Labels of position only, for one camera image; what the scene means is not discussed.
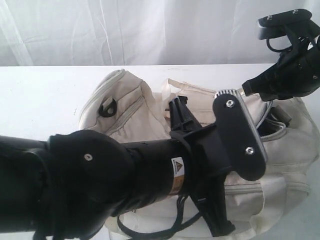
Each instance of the white backdrop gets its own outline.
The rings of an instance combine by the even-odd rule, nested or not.
[[[297,8],[320,24],[318,0],[0,0],[0,66],[274,63],[257,19]]]

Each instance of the robotic arm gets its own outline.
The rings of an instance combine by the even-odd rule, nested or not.
[[[261,18],[261,39],[287,35],[292,46],[278,63],[243,84],[262,100],[306,96],[320,86],[320,28],[298,9]],[[171,229],[132,239],[169,239],[200,217],[213,237],[230,234],[224,181],[231,171],[261,178],[266,153],[257,128],[235,90],[217,93],[216,122],[202,127],[185,97],[169,103],[171,139],[120,144],[91,130],[51,136],[47,142],[0,136],[0,233],[35,231],[34,240],[88,240],[105,219],[179,195]],[[182,223],[190,197],[199,213]]]

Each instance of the white bag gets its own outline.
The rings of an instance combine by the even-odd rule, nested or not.
[[[180,89],[171,93],[171,87]],[[175,96],[187,96],[187,106],[202,125],[215,121],[212,111],[214,90],[168,79],[161,93],[152,94],[149,86],[128,71],[110,73],[98,86],[84,107],[80,129],[104,133],[120,143],[169,138],[170,115],[168,102]],[[271,107],[258,95],[243,97],[256,125],[260,125]],[[107,108],[115,100],[116,113],[111,117],[99,115],[99,108]],[[275,100],[291,116],[288,127],[271,121],[277,131],[263,136],[268,155],[265,175],[258,181],[246,181],[235,172],[225,181],[227,218],[236,227],[221,240],[247,240],[269,230],[279,219],[300,204],[309,193],[306,171],[319,156],[319,131],[300,98]],[[167,198],[152,205],[128,212],[120,217],[123,224],[137,232],[152,233],[169,229],[176,219],[177,197]],[[190,199],[185,202],[183,221],[198,212]],[[117,226],[116,218],[106,221],[113,233],[111,239],[127,239]],[[201,218],[192,226],[177,232],[173,240],[209,240],[210,231]]]

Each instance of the table surface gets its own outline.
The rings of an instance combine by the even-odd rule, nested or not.
[[[126,69],[145,80],[153,92],[167,78],[220,90],[241,84],[270,64],[155,66],[29,66],[0,67],[0,135],[47,140],[78,129],[81,109],[99,82],[111,71]],[[320,127],[320,90],[303,98]],[[308,172],[311,194],[272,230],[256,239],[320,238],[319,161]],[[94,239],[107,239],[106,233]],[[29,234],[0,234],[1,239],[30,239]]]

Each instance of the bag zipper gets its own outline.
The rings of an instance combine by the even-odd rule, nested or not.
[[[111,77],[111,79],[109,79],[109,80],[107,80],[105,82],[102,81],[98,85],[98,87],[94,90],[92,96],[90,97],[90,99],[86,102],[86,104],[82,108],[82,111],[81,111],[81,114],[80,114],[80,119],[82,118],[82,115],[87,110],[87,108],[97,99],[97,96],[100,96],[101,93],[103,93],[108,88],[110,88],[115,82],[120,80],[125,74],[126,74],[126,71],[121,69],[121,70],[118,70],[118,72],[116,72],[115,75]]]
[[[302,182],[287,182],[286,186],[289,190],[296,190],[307,193],[310,191],[308,184]],[[225,195],[262,193],[262,188],[259,183],[226,185],[224,188]]]
[[[140,96],[136,102],[131,104],[123,113],[122,115],[116,120],[116,122],[105,132],[106,135],[110,136],[111,134],[117,132],[121,129],[129,118],[140,108],[140,106],[144,103],[145,98],[144,96]]]

